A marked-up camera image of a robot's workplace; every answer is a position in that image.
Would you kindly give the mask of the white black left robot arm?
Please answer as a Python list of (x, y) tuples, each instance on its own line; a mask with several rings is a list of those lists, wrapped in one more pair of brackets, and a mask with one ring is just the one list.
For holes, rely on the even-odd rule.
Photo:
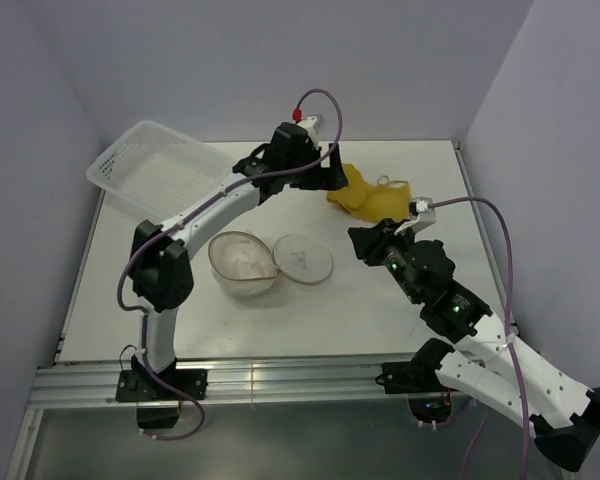
[(322, 150), (318, 114), (296, 114), (271, 139), (239, 160), (218, 187), (202, 200), (159, 224), (144, 221), (134, 232), (131, 256), (121, 279), (131, 281), (138, 301), (118, 302), (141, 315), (140, 340), (132, 370), (152, 399), (172, 394), (186, 399), (176, 383), (175, 326), (179, 307), (191, 294), (191, 261), (213, 236), (242, 214), (284, 188), (335, 191), (347, 184), (336, 142)]

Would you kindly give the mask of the white bra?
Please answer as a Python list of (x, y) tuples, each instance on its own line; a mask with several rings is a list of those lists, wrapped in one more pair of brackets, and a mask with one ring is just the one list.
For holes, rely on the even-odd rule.
[(231, 280), (268, 278), (273, 275), (268, 255), (250, 242), (230, 242), (221, 246), (216, 256), (217, 270)]

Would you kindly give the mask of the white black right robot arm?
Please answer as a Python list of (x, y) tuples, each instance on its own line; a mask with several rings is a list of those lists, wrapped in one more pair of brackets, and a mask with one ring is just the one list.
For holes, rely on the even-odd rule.
[(356, 257), (383, 266), (434, 332), (406, 362), (382, 366), (386, 393), (456, 390), (525, 429), (558, 467), (581, 469), (600, 435), (600, 387), (563, 373), (516, 335), (454, 278), (439, 240), (418, 240), (407, 224), (383, 220), (348, 231)]

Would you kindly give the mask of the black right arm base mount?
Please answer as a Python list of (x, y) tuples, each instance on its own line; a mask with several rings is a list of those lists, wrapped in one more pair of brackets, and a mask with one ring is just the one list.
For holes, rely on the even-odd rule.
[(450, 390), (434, 373), (413, 361), (383, 363), (374, 382), (386, 395), (406, 395), (409, 410), (418, 421), (442, 423), (451, 416)]

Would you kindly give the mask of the round mesh laundry bag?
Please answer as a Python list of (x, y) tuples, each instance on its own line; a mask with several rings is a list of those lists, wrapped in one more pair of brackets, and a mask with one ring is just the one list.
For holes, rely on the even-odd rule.
[(248, 231), (225, 231), (209, 241), (207, 255), (220, 288), (237, 299), (264, 294), (280, 277), (300, 285), (318, 285), (334, 267), (326, 246), (297, 233), (268, 245)]

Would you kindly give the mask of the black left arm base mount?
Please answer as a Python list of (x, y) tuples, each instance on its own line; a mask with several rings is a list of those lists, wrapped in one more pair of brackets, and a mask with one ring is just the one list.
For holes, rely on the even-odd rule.
[[(162, 379), (195, 400), (203, 400), (208, 371), (204, 369), (173, 369)], [(115, 402), (136, 405), (137, 425), (149, 431), (173, 428), (180, 419), (184, 398), (152, 379), (148, 373), (128, 369), (119, 374)]]

